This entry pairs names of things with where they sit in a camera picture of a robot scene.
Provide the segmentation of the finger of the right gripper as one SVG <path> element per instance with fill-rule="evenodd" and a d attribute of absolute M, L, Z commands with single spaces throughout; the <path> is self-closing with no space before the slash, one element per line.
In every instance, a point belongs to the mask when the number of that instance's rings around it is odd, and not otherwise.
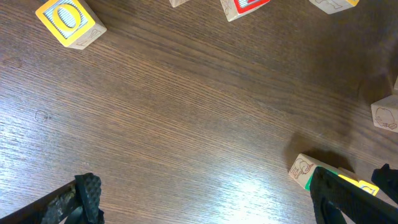
<path fill-rule="evenodd" d="M 380 169 L 374 169 L 371 180 L 390 199 L 398 203 L 397 169 L 391 169 L 389 164 L 384 164 Z"/>

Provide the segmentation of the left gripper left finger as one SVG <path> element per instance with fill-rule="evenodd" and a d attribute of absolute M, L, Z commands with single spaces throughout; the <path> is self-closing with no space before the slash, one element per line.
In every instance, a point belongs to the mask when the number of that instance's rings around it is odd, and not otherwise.
<path fill-rule="evenodd" d="M 104 224 L 104 212 L 99 208 L 101 179 L 86 173 L 76 175 L 67 183 L 46 196 L 3 218 L 1 223 Z"/>

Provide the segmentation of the yellow S block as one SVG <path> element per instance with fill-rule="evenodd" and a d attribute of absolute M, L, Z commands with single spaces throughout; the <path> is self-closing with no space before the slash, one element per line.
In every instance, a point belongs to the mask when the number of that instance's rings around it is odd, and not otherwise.
<path fill-rule="evenodd" d="M 354 172 L 346 170 L 342 167 L 339 167 L 338 170 L 339 170 L 339 174 L 338 174 L 339 177 L 341 177 L 342 179 L 346 180 L 347 182 L 349 182 L 357 187 L 359 186 L 359 178 Z"/>

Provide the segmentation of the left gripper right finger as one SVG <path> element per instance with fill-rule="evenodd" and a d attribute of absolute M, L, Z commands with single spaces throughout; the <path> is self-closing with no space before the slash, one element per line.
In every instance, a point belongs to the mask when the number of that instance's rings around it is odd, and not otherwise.
<path fill-rule="evenodd" d="M 314 170 L 310 195 L 318 224 L 346 224 L 344 216 L 354 223 L 397 224 L 397 208 L 323 167 Z"/>

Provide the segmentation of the green R block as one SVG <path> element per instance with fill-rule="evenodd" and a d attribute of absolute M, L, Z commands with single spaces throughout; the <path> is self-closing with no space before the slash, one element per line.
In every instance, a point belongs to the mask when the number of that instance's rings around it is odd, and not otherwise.
<path fill-rule="evenodd" d="M 300 153 L 290 168 L 289 175 L 305 190 L 310 190 L 312 176 L 317 167 L 323 167 L 334 174 L 339 173 L 337 168 Z"/>

